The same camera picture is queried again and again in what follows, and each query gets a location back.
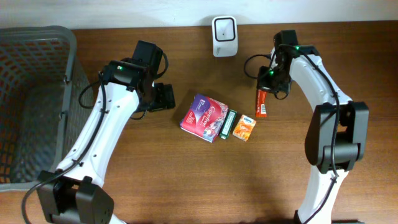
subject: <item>plastic crate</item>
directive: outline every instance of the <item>plastic crate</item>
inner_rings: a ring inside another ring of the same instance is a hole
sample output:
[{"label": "plastic crate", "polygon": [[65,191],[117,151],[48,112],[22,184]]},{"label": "plastic crate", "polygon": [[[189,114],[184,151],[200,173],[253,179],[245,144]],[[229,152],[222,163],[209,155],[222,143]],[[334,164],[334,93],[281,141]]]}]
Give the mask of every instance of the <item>plastic crate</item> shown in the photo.
[{"label": "plastic crate", "polygon": [[27,190],[55,170],[91,113],[78,104],[88,84],[70,30],[0,29],[0,191]]}]

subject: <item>white background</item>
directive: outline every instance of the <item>white background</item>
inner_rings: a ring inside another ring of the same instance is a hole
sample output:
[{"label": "white background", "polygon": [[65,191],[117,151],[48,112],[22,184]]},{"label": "white background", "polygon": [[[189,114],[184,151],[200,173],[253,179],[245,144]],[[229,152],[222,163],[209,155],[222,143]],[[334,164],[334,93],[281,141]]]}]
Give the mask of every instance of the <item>white background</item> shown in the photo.
[{"label": "white background", "polygon": [[209,26],[222,15],[238,24],[397,20],[398,0],[0,0],[0,27]]}]

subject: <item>red packet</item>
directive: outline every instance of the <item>red packet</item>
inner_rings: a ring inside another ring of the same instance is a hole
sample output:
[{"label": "red packet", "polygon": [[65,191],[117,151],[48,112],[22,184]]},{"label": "red packet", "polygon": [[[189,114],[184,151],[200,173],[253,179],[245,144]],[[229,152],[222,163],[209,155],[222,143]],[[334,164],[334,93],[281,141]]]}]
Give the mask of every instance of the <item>red packet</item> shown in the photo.
[{"label": "red packet", "polygon": [[257,103],[256,103],[256,117],[257,118],[266,118],[266,97],[267,92],[262,90],[257,90]]}]

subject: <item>brown tabletop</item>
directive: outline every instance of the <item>brown tabletop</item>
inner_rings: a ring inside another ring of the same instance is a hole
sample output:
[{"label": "brown tabletop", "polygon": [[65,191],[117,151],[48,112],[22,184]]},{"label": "brown tabletop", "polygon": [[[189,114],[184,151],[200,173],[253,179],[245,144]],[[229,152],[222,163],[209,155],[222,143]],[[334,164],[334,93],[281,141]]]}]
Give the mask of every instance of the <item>brown tabletop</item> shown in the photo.
[{"label": "brown tabletop", "polygon": [[[398,220],[398,22],[339,22],[238,26],[234,57],[214,58],[211,27],[75,30],[78,58],[91,82],[110,60],[131,57],[138,40],[156,43],[170,67],[177,106],[128,121],[108,165],[104,189],[127,222],[238,223],[292,218],[310,175],[304,139],[312,111],[294,83],[286,100],[268,96],[248,142],[230,136],[210,144],[178,123],[196,93],[255,118],[256,81],[243,73],[253,54],[268,54],[274,34],[295,29],[313,44],[337,85],[370,109],[364,159],[340,188],[334,220]],[[248,66],[256,75],[269,62]],[[23,192],[0,193],[1,223],[22,223]],[[32,222],[44,223],[36,194]]]}]

